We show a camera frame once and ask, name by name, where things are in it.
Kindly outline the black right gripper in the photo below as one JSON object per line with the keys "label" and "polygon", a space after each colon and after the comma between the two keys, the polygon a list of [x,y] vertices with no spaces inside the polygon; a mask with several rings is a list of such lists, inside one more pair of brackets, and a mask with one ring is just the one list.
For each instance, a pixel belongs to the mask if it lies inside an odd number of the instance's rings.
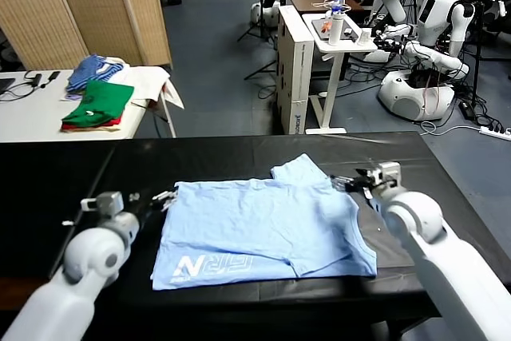
{"label": "black right gripper", "polygon": [[380,181],[368,176],[349,176],[330,175],[333,187],[340,192],[356,192],[365,198],[373,197],[373,190],[380,185]]}

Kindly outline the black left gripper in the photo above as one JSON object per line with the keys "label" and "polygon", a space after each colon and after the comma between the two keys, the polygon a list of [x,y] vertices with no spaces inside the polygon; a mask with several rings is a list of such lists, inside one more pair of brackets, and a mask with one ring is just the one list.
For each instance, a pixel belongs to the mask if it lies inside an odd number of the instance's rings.
{"label": "black left gripper", "polygon": [[139,222],[145,222],[155,212],[166,212],[176,201],[176,192],[163,191],[154,197],[144,198],[131,196],[128,199],[128,212],[132,213]]}

